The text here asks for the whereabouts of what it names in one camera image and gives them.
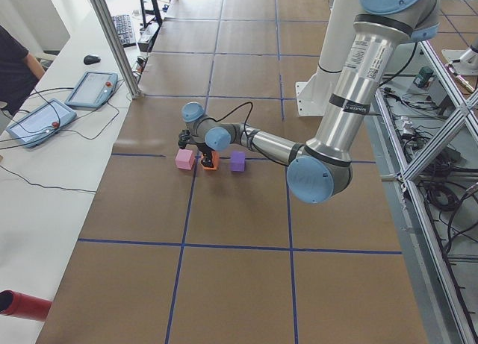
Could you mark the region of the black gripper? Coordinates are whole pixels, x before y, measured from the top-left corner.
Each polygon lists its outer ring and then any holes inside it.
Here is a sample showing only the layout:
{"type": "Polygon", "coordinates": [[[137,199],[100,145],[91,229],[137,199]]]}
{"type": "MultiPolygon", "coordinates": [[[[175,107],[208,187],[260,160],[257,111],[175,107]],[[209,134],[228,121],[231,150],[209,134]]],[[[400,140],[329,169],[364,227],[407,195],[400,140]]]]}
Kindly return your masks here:
{"type": "Polygon", "coordinates": [[[206,143],[197,143],[197,148],[202,153],[201,164],[204,168],[215,164],[215,152],[206,143]]]}

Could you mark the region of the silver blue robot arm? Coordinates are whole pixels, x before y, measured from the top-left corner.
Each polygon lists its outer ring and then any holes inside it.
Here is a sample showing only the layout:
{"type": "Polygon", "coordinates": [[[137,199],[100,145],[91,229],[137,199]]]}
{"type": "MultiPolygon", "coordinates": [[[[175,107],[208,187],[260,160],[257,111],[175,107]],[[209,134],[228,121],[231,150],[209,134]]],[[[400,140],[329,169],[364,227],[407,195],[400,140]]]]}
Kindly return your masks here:
{"type": "Polygon", "coordinates": [[[202,165],[213,153],[238,144],[286,167],[292,193],[310,204],[327,201],[352,180],[350,148],[396,48],[434,37],[441,0],[333,0],[323,53],[340,70],[317,133],[295,143],[253,128],[208,116],[201,104],[181,111],[186,124],[179,147],[196,146],[202,165]]]}

